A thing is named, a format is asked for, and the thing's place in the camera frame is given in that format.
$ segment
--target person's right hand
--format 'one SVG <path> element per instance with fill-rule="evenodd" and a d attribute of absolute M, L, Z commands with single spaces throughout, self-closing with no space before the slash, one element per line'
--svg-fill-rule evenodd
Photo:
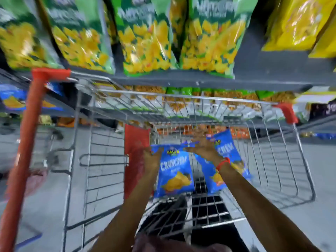
<path fill-rule="evenodd" d="M 187 147 L 184 150 L 195 153 L 217 166 L 223 160 L 223 157 L 215 149 L 214 139 L 207 139 L 203 130 L 196 130 L 193 136 L 194 138 L 191 141 L 197 142 L 195 147 Z"/>

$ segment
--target person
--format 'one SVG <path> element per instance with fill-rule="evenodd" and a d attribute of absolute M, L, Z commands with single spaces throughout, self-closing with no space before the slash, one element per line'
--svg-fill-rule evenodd
<path fill-rule="evenodd" d="M 285 214 L 243 178 L 228 161 L 224 161 L 215 150 L 213 141 L 206 139 L 202 131 L 196 131 L 192 141 L 198 143 L 195 147 L 185 148 L 185 151 L 198 154 L 219 169 L 223 181 L 267 252 L 321 252 Z M 136 252 L 231 251 L 230 248 L 220 244 L 201 249 L 186 242 L 168 241 L 160 237 L 147 237 L 144 234 L 135 237 L 156 182 L 162 151 L 163 149 L 160 149 L 153 155 L 150 149 L 144 151 L 143 177 L 98 237 L 90 252 L 125 252 L 132 249 Z"/>

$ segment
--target blue packet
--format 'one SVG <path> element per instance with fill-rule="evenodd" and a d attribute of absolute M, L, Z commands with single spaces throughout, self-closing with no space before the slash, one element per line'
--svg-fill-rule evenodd
<path fill-rule="evenodd" d="M 57 83 L 46 84 L 46 87 L 55 93 L 62 95 L 60 86 Z M 2 84 L 0 85 L 0 98 L 3 104 L 8 110 L 25 110 L 26 109 L 26 100 L 27 92 L 11 84 Z M 42 102 L 43 108 L 53 109 L 53 110 L 62 110 L 62 108 L 57 107 L 49 102 Z"/>
<path fill-rule="evenodd" d="M 245 168 L 245 164 L 242 161 L 236 149 L 236 146 L 233 143 L 231 131 L 227 129 L 224 132 L 215 134 L 211 138 L 215 139 L 214 143 L 217 152 L 223 157 L 228 157 L 231 161 L 231 165 L 233 166 L 233 168 L 235 168 L 244 178 L 250 179 L 250 172 L 248 171 L 248 169 Z M 202 167 L 202 172 L 204 174 L 204 179 L 209 194 L 213 194 L 226 187 L 221 175 L 219 174 L 219 171 L 211 162 L 206 161 L 196 154 L 195 158 Z"/>
<path fill-rule="evenodd" d="M 154 197 L 177 195 L 195 190 L 189 153 L 183 151 L 185 145 L 152 145 L 153 153 L 164 148 L 161 156 L 159 177 Z"/>

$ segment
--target red bracelet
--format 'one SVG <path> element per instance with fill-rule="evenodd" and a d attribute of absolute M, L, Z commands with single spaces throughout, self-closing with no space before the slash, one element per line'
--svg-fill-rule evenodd
<path fill-rule="evenodd" d="M 219 171 L 224 163 L 230 164 L 231 163 L 230 159 L 228 157 L 224 157 L 223 161 L 221 161 L 219 165 L 217 165 L 216 169 Z"/>

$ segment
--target white tile floor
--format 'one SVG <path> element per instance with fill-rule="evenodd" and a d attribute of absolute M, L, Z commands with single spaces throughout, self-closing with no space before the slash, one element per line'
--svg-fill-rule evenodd
<path fill-rule="evenodd" d="M 67 148 L 71 145 L 72 130 L 63 129 L 64 139 L 62 142 L 56 142 L 55 147 Z M 85 168 L 79 166 L 78 158 L 80 155 L 88 152 L 89 133 L 88 130 L 80 130 L 78 140 L 76 143 L 76 156 L 74 162 L 74 178 L 72 186 L 72 196 L 69 214 L 69 224 L 74 224 L 83 219 L 83 203 L 85 191 Z M 120 140 L 104 141 L 101 136 L 96 143 L 109 143 L 109 145 L 120 145 Z M 336 240 L 334 234 L 336 233 L 336 169 L 334 168 L 336 162 L 336 147 L 334 146 L 316 146 L 304 145 L 305 156 L 308 160 L 313 181 L 315 182 L 317 199 L 310 204 L 288 208 L 284 210 L 298 227 L 312 240 L 312 242 L 320 249 L 332 252 L 336 251 Z M 92 153 L 113 153 L 120 154 L 123 149 L 113 148 L 113 150 L 106 152 L 105 147 L 95 145 Z M 69 162 L 69 154 L 63 153 L 60 156 L 62 165 L 67 166 Z M 113 159 L 105 159 L 107 162 L 115 161 Z M 115 172 L 121 168 L 115 166 Z M 34 251 L 34 252 L 57 252 L 61 247 L 61 231 L 63 225 L 63 211 L 65 194 L 67 189 L 68 179 L 65 174 L 51 173 L 48 176 L 47 182 L 40 190 L 33 196 L 25 199 L 23 207 L 23 220 L 30 225 L 39 229 L 43 236 L 39 240 L 31 243 L 20 249 L 20 251 Z M 89 188 L 103 186 L 104 181 L 95 180 L 89 183 Z M 113 190 L 117 193 L 121 191 L 122 184 L 116 185 Z M 99 194 L 92 191 L 89 194 L 89 200 L 95 200 L 107 196 L 111 193 L 110 189 L 100 190 Z M 114 207 L 122 203 L 122 194 L 116 195 L 106 203 L 96 204 L 92 203 L 87 208 L 87 216 L 97 214 L 108 208 Z M 0 210 L 3 210 L 5 204 L 0 205 Z M 103 229 L 113 216 L 108 216 L 96 222 L 87 232 L 87 237 L 90 237 Z M 248 225 L 247 221 L 240 221 L 236 223 L 238 231 L 248 247 L 255 245 L 260 251 L 264 251 L 263 247 L 255 237 L 253 231 Z M 67 248 L 74 249 L 80 245 L 81 230 L 77 229 L 68 233 Z"/>

